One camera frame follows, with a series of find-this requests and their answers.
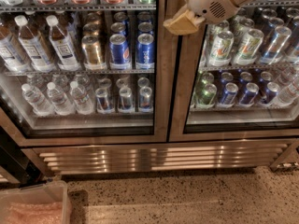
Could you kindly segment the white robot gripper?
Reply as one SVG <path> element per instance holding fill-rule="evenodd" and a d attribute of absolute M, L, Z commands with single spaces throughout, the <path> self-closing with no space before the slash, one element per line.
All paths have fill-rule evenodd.
<path fill-rule="evenodd" d="M 173 35 L 194 34 L 205 21 L 219 23 L 233 17 L 239 10 L 235 0 L 184 1 L 188 9 L 180 10 L 172 19 L 164 21 L 164 27 Z"/>

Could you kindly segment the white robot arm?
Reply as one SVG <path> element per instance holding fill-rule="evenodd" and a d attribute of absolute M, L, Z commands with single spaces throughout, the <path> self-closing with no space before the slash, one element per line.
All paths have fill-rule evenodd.
<path fill-rule="evenodd" d="M 203 24 L 217 24 L 232 18 L 253 0 L 184 0 L 185 4 L 164 27 L 173 35 L 196 33 Z"/>

